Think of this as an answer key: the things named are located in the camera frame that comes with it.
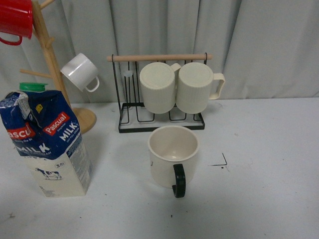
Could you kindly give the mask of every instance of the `white mug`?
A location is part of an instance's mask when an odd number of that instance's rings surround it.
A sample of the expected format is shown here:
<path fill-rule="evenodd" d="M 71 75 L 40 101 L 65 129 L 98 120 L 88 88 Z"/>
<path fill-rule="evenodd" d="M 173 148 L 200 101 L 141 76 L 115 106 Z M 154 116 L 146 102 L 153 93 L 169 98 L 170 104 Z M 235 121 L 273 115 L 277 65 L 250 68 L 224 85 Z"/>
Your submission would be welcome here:
<path fill-rule="evenodd" d="M 148 147 L 154 180 L 173 188 L 175 197 L 184 197 L 186 184 L 193 179 L 198 162 L 197 136 L 182 126 L 163 126 L 150 134 Z"/>
<path fill-rule="evenodd" d="M 180 68 L 178 63 L 169 66 L 162 62 L 153 62 L 141 70 L 141 92 L 148 111 L 163 114 L 174 107 L 175 72 Z"/>
<path fill-rule="evenodd" d="M 217 92 L 212 91 L 213 80 L 218 80 Z M 176 105 L 188 114 L 202 112 L 208 104 L 208 100 L 220 97 L 225 84 L 223 74 L 214 74 L 205 64 L 191 62 L 185 64 L 178 74 Z"/>
<path fill-rule="evenodd" d="M 99 71 L 96 66 L 84 54 L 79 53 L 71 61 L 69 61 L 61 72 L 65 75 L 80 91 L 86 89 L 93 92 L 100 86 L 98 78 Z M 87 85 L 96 79 L 97 84 L 93 89 L 88 89 Z"/>

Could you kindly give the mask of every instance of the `red mug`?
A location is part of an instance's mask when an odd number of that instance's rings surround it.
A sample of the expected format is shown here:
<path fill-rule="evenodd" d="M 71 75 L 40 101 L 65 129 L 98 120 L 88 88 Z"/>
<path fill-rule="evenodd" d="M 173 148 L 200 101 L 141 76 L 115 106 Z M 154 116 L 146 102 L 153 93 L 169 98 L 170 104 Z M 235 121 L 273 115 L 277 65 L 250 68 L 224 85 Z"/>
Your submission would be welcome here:
<path fill-rule="evenodd" d="M 32 2 L 31 0 L 0 0 L 0 31 L 19 37 L 18 41 L 0 41 L 18 46 L 22 37 L 31 39 L 32 36 Z"/>

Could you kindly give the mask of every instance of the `cow illustration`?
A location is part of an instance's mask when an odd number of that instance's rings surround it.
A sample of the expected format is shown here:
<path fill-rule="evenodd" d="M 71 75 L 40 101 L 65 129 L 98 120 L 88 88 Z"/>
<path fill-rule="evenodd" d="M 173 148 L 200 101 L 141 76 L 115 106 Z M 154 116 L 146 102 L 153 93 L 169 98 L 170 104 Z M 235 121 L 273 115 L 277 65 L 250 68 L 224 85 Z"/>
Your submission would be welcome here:
<path fill-rule="evenodd" d="M 36 168 L 35 170 L 41 172 L 43 174 L 43 176 L 45 177 L 45 179 L 47 179 L 47 180 L 61 180 L 62 179 L 60 173 L 57 171 L 55 171 L 55 172 L 54 171 L 45 171 L 45 170 L 42 170 L 39 168 Z"/>

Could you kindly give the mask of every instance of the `green cap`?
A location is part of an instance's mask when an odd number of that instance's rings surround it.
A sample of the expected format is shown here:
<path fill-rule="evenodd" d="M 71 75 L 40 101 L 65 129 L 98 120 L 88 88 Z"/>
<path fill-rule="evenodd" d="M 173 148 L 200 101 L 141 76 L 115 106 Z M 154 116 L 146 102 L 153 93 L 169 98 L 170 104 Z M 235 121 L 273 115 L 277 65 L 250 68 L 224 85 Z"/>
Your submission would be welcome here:
<path fill-rule="evenodd" d="M 42 92 L 45 91 L 46 83 L 34 83 L 34 82 L 21 82 L 20 90 L 21 91 L 34 91 Z"/>

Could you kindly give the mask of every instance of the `mug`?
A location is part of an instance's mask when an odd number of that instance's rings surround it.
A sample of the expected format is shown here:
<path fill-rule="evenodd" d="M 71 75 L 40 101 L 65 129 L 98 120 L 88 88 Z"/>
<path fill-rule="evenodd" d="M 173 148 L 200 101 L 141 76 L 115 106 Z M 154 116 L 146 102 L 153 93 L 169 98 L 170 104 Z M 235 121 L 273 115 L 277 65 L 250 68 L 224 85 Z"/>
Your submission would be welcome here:
<path fill-rule="evenodd" d="M 175 72 L 180 68 L 178 63 L 169 66 L 162 62 L 153 62 L 141 70 L 141 92 L 148 111 L 163 114 L 174 107 Z"/>
<path fill-rule="evenodd" d="M 176 198 L 184 197 L 198 162 L 197 136 L 183 126 L 163 126 L 150 134 L 148 147 L 154 180 L 172 188 Z"/>
<path fill-rule="evenodd" d="M 32 36 L 32 2 L 31 0 L 0 0 L 0 31 L 19 37 L 18 41 L 0 41 L 12 46 L 22 43 L 22 37 Z"/>
<path fill-rule="evenodd" d="M 213 80 L 218 80 L 217 92 L 212 91 Z M 223 74 L 214 74 L 203 63 L 191 62 L 185 64 L 178 74 L 176 105 L 188 114 L 202 112 L 208 100 L 218 99 L 225 84 Z"/>
<path fill-rule="evenodd" d="M 88 92 L 93 92 L 100 86 L 98 78 L 98 68 L 84 54 L 79 53 L 71 61 L 66 63 L 61 69 L 65 75 L 80 91 L 86 89 Z M 97 84 L 93 89 L 88 89 L 87 85 L 96 79 Z"/>

